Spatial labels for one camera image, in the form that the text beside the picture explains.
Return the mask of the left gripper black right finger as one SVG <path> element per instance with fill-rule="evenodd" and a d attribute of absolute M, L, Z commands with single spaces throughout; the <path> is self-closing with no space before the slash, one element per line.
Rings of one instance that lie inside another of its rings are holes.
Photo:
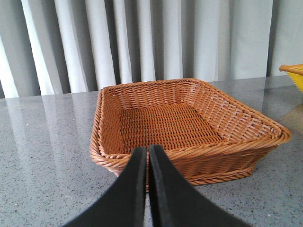
<path fill-rule="evenodd" d="M 194 189 L 160 145 L 149 151 L 149 197 L 155 227 L 244 227 Z"/>

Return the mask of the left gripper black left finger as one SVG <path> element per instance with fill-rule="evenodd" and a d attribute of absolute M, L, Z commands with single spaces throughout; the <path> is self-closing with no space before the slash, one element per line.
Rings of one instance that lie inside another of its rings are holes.
<path fill-rule="evenodd" d="M 66 227 L 142 227 L 146 194 L 146 148 L 135 148 L 110 188 Z"/>

